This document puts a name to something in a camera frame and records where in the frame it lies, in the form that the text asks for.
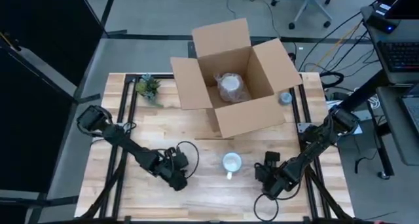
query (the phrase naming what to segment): office chair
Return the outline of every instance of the office chair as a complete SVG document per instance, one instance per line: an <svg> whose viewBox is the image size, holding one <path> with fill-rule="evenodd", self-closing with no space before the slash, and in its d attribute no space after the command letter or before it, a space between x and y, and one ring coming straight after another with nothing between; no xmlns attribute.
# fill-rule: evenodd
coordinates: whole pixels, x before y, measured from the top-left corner
<svg viewBox="0 0 419 224"><path fill-rule="evenodd" d="M285 0L272 0L272 2L270 3L272 6L275 6L276 3L278 1L285 1ZM288 24L288 28L289 29L294 29L295 28L295 22L300 18L302 12L307 8L307 5L311 3L313 4L315 7L317 7L321 13L326 16L326 18L328 19L328 21L326 21L323 24L323 27L328 28L330 26L330 21L332 21L332 16L323 8L323 6L317 1L317 0L304 0L304 3L302 4L299 12L297 13L297 15L294 18L294 21ZM325 4L328 5L330 3L330 0L326 0Z"/></svg>

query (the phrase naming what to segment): gray floor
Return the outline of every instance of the gray floor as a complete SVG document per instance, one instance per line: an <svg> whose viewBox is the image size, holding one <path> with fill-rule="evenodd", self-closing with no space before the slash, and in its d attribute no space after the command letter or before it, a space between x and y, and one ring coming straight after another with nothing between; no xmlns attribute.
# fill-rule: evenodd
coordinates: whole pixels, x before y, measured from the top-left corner
<svg viewBox="0 0 419 224"><path fill-rule="evenodd" d="M96 15L101 17L107 0L88 1ZM332 0L327 7L334 17L329 29L322 27L326 19L316 9L308 7L296 23L296 29L288 30L288 23L299 9L300 3L297 2L278 3L272 11L274 23L280 35L323 37L342 21L358 12L360 7L368 5L371 1L374 0ZM238 18L247 18L251 35L276 36L271 24L270 11L261 0L255 2L229 0L229 2L230 8L237 13ZM131 34L190 35L192 28L232 18L232 13L226 8L226 0L115 0L106 30L127 29ZM341 37L352 29L358 20L360 18L349 22L331 37ZM364 27L360 27L356 35L361 35L364 31ZM294 52L292 43L284 43L284 45L288 51ZM299 48L297 66L300 66L302 59L313 44L297 43L297 46ZM317 63L332 46L320 44L307 59L307 62ZM350 45L343 47L338 57L342 56L348 48ZM341 63L341 66L351 64L371 49L371 45L355 47ZM170 56L187 56L187 42L102 39L90 65L90 74L84 87L83 96L102 93L107 75L111 72L170 72ZM325 65L327 61L329 59L326 59L322 64ZM361 66L361 64L356 64L345 69L343 73L351 74ZM379 69L379 64L371 64L353 77L345 79L341 86L358 87ZM81 112L85 107L86 105L80 106L78 112ZM364 130L365 133L358 136L357 141L361 148L361 154L372 156L374 144L371 126L368 127L367 124ZM380 219L397 223L416 223L416 220L419 219L419 214L415 212L415 207L419 205L419 194L416 192L419 168L405 166L399 158L391 136L386 136L384 139L396 173L396 176L389 181L378 179L376 176L376 173L382 169L378 156L372 161L363 161L360 173L354 174L354 162L360 155L354 147L353 138L344 138L341 141L341 158L355 214L357 217L365 219L396 212ZM58 198L79 193L88 157L89 141L90 138L80 134L74 127L71 129L48 197ZM74 205L46 208L43 210L41 221L69 219L73 217L74 210Z"/></svg>

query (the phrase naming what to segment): computer monitor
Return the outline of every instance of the computer monitor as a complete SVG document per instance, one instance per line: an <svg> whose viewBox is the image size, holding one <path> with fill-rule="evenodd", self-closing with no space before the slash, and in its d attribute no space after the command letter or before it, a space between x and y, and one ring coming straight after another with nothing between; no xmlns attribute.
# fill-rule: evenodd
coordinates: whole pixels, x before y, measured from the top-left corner
<svg viewBox="0 0 419 224"><path fill-rule="evenodd" d="M419 19L419 0L382 0L386 19Z"/></svg>

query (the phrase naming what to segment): box flap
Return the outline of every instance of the box flap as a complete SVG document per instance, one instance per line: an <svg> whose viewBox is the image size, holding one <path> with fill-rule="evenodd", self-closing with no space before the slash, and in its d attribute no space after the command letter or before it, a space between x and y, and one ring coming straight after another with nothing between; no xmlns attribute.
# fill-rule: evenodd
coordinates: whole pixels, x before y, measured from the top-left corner
<svg viewBox="0 0 419 224"><path fill-rule="evenodd" d="M195 28L192 30L192 37L198 57L250 47L245 18Z"/></svg>
<svg viewBox="0 0 419 224"><path fill-rule="evenodd" d="M298 71L279 39L253 47L274 92L302 84Z"/></svg>
<svg viewBox="0 0 419 224"><path fill-rule="evenodd" d="M212 108L197 59L170 58L182 109Z"/></svg>
<svg viewBox="0 0 419 224"><path fill-rule="evenodd" d="M267 96L215 110L223 138L285 122L277 96Z"/></svg>

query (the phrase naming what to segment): small succulent plant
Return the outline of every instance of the small succulent plant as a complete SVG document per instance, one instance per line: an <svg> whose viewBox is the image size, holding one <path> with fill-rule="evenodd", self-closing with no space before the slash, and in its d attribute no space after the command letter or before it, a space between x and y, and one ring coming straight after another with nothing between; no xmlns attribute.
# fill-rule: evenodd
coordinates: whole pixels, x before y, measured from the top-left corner
<svg viewBox="0 0 419 224"><path fill-rule="evenodd" d="M156 80L150 74L144 74L141 76L139 83L136 84L136 91L138 94L143 96L148 102L162 107L162 105L156 103L158 87L160 87L159 80Z"/></svg>

